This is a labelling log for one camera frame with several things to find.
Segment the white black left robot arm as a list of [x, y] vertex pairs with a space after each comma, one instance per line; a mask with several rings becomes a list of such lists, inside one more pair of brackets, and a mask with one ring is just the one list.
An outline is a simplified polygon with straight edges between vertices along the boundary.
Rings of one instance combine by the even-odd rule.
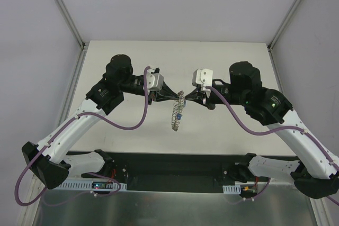
[[113, 159], [102, 150], [74, 156], [67, 153], [93, 125], [105, 120], [123, 102], [125, 93], [144, 96], [145, 106], [179, 98], [166, 85], [158, 68], [146, 68], [143, 75], [136, 76], [130, 57], [113, 56], [101, 80], [72, 115], [37, 144], [27, 142], [22, 147], [29, 169], [47, 189], [58, 187], [68, 177], [83, 174], [96, 173], [101, 178], [113, 176]]

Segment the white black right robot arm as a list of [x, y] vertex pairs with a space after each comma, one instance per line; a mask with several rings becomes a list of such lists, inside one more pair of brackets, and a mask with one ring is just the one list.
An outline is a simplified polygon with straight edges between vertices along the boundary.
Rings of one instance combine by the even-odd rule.
[[229, 68], [230, 82], [213, 78], [210, 69], [193, 73], [194, 91], [185, 98], [210, 110], [225, 105], [239, 126], [249, 134], [276, 134], [297, 160], [271, 159], [247, 153], [227, 170], [230, 178], [247, 182], [266, 177], [293, 184], [304, 195], [328, 198], [338, 192], [338, 156], [331, 153], [305, 126], [291, 102], [278, 90], [262, 85], [261, 73], [247, 61]]

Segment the silver disc with key rings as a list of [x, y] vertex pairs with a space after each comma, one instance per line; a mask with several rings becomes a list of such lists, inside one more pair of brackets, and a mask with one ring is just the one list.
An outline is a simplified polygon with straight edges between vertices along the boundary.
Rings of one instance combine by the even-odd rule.
[[176, 119], [178, 113], [183, 115], [183, 110], [186, 105], [184, 91], [179, 91], [178, 95], [180, 96], [179, 100], [175, 101], [173, 104], [172, 117], [171, 117], [171, 128], [173, 131], [178, 131], [180, 120]]

